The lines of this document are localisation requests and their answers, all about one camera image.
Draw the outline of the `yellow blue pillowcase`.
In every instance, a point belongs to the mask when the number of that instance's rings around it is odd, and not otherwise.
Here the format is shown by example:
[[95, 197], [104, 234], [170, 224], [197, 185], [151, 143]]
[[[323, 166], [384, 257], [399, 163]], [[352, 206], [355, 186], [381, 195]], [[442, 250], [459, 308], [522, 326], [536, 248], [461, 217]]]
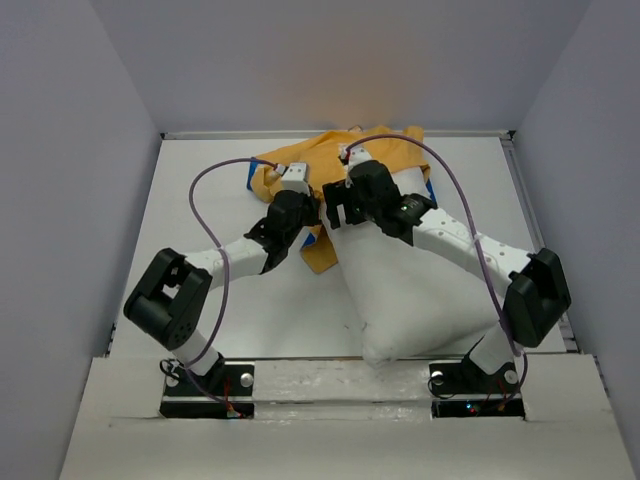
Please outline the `yellow blue pillowcase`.
[[282, 189], [281, 179], [272, 166], [305, 163], [310, 170], [308, 184], [314, 195], [323, 199], [324, 185], [344, 180], [348, 168], [372, 159], [386, 166], [401, 191], [429, 196], [427, 184], [431, 168], [423, 150], [413, 144], [424, 139], [424, 130], [410, 126], [400, 133], [399, 139], [394, 139], [394, 134], [385, 126], [369, 130], [330, 130], [260, 154], [260, 162], [250, 168], [248, 189], [261, 201], [270, 203]]

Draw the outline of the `white pillow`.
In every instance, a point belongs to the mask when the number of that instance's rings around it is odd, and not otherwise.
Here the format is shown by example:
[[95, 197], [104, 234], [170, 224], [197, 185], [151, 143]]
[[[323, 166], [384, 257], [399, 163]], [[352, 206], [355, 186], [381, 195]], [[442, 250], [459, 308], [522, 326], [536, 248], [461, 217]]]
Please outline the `white pillow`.
[[327, 233], [361, 320], [369, 366], [463, 353], [496, 323], [485, 283], [451, 262], [390, 238], [371, 222], [343, 223]]

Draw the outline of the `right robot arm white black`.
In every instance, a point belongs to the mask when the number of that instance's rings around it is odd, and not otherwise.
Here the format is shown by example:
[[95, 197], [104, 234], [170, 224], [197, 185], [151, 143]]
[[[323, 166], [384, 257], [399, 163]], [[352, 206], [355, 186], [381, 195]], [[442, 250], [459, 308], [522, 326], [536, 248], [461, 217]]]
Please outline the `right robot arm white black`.
[[449, 215], [416, 168], [368, 160], [323, 188], [323, 222], [373, 368], [470, 339], [455, 368], [482, 392], [538, 346], [571, 299], [559, 257], [494, 240]]

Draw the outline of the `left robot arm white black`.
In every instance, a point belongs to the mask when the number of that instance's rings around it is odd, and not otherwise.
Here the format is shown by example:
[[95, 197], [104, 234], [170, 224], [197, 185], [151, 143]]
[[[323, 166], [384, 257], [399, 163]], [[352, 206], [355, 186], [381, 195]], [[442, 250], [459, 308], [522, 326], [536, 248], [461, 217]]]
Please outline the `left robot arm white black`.
[[212, 395], [225, 359], [198, 330], [209, 292], [221, 288], [227, 299], [232, 281], [275, 269], [300, 232], [320, 223], [319, 210], [313, 194], [282, 190], [266, 216], [225, 247], [189, 255], [160, 250], [125, 301], [124, 316], [182, 364], [195, 392]]

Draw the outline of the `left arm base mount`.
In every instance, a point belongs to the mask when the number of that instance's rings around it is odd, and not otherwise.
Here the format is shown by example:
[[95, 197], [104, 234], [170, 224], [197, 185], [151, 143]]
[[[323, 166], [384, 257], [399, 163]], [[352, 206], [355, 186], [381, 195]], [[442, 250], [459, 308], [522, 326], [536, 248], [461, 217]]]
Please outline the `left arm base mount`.
[[164, 375], [161, 416], [215, 420], [254, 417], [254, 362], [227, 360], [212, 375], [193, 375], [196, 384], [177, 360], [163, 359], [159, 369]]

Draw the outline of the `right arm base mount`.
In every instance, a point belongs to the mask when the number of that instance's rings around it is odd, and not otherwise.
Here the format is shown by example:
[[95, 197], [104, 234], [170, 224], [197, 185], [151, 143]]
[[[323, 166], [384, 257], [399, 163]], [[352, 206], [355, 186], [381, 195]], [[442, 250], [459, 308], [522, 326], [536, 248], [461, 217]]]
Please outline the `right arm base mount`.
[[427, 389], [435, 419], [521, 418], [525, 408], [521, 390], [529, 370], [524, 356], [519, 372], [514, 360], [487, 374], [470, 359], [429, 365]]

